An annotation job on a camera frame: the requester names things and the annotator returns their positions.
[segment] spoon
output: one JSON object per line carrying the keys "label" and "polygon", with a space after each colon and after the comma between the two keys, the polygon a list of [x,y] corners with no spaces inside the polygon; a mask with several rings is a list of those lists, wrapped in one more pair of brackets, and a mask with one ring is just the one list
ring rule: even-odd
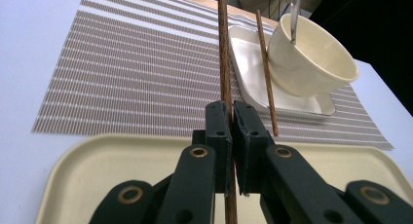
{"label": "spoon", "polygon": [[291,43],[295,45],[297,37],[297,21],[301,0],[291,0]]}

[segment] white plate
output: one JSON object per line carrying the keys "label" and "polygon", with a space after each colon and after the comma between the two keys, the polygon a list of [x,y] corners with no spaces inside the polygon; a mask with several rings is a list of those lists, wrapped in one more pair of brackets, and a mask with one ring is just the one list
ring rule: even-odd
{"label": "white plate", "polygon": [[[261,49],[257,31],[242,26],[229,27],[231,59],[237,75],[241,95],[257,111],[267,112],[268,96],[264,79]],[[265,35],[268,45],[269,35]],[[328,93],[312,97],[290,95],[272,82],[274,102],[277,114],[322,117],[335,112],[335,105]]]}
{"label": "white plate", "polygon": [[[154,185],[173,173],[190,138],[107,134],[93,136],[66,152],[50,177],[37,224],[89,223],[115,185],[143,180]],[[400,169],[371,147],[285,143],[296,148],[329,184],[344,190],[349,181],[382,184],[410,204],[413,190]],[[237,197],[239,223],[265,223],[259,195]],[[224,221],[224,198],[216,195],[215,223]]]}

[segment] chopstick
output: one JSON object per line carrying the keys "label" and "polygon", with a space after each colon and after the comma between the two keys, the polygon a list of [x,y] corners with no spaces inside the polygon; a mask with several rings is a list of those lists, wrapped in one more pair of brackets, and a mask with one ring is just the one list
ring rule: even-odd
{"label": "chopstick", "polygon": [[[227,0],[218,0],[218,30],[219,30],[219,70],[221,83],[221,100],[225,101],[228,110],[228,124],[232,124],[232,100],[231,100],[231,73],[229,60],[229,35]],[[238,223],[237,195],[235,183],[234,156],[231,155],[230,189],[225,196],[225,222],[227,224]]]}
{"label": "chopstick", "polygon": [[259,12],[259,10],[257,10],[256,17],[258,24],[259,44],[261,46],[262,63],[264,65],[265,83],[267,85],[268,102],[270,104],[271,122],[273,124],[273,134],[274,136],[278,136],[279,126],[277,125],[277,113],[274,104],[273,88],[271,86],[270,67],[268,65],[268,55],[267,50],[265,49],[264,30],[262,28],[261,13]]}

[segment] cup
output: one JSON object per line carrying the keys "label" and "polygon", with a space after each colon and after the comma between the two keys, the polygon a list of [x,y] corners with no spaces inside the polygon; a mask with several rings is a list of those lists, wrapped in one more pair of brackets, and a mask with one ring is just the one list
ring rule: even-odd
{"label": "cup", "polygon": [[313,96],[346,86],[358,77],[349,52],[331,34],[298,17],[296,44],[291,43],[291,14],[283,15],[267,49],[271,78],[284,91]]}

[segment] striped placemat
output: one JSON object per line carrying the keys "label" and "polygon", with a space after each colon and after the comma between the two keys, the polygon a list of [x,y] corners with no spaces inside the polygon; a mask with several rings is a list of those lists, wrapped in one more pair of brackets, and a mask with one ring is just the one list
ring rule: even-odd
{"label": "striped placemat", "polygon": [[[256,28],[243,16],[229,24]],[[233,99],[242,100],[231,75]],[[277,141],[393,148],[351,86],[331,97],[331,117],[279,116]],[[82,0],[33,131],[190,136],[219,98],[215,10],[186,0]],[[270,130],[270,116],[260,117]]]}

